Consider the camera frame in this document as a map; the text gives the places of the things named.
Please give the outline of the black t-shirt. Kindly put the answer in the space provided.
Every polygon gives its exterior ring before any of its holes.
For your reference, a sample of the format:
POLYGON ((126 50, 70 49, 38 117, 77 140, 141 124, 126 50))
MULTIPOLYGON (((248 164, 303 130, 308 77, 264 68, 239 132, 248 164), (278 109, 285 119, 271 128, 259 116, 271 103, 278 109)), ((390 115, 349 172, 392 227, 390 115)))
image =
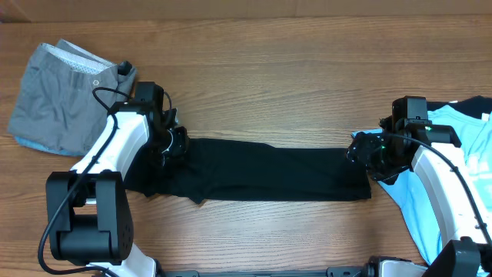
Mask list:
POLYGON ((124 187, 147 197, 176 195, 199 204, 228 201, 357 201, 371 197, 364 166, 345 149, 283 149, 193 138, 177 159, 138 152, 124 187))

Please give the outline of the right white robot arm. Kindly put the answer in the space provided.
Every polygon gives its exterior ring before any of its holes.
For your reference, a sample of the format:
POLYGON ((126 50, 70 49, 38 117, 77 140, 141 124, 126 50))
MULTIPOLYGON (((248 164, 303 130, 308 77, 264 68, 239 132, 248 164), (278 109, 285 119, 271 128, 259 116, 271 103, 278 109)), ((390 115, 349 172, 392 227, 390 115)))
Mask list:
POLYGON ((375 258, 365 276, 476 276, 491 273, 490 220, 468 184, 460 140, 449 125, 402 120, 381 133, 359 132, 347 158, 365 166, 374 181, 393 181, 410 169, 430 200, 444 245, 428 266, 402 259, 375 258))

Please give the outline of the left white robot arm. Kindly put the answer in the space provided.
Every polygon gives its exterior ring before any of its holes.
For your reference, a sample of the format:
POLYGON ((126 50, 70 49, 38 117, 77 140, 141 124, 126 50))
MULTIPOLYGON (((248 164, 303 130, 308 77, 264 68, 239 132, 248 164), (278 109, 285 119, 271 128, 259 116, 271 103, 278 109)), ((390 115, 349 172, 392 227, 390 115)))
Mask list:
POLYGON ((186 130, 177 125, 176 109, 163 110, 155 100, 116 102, 108 108, 104 131, 88 154, 67 172, 46 181, 48 224, 38 247, 57 260, 75 265, 74 273, 104 276, 160 276, 156 259, 134 242, 126 189, 185 153, 186 130))

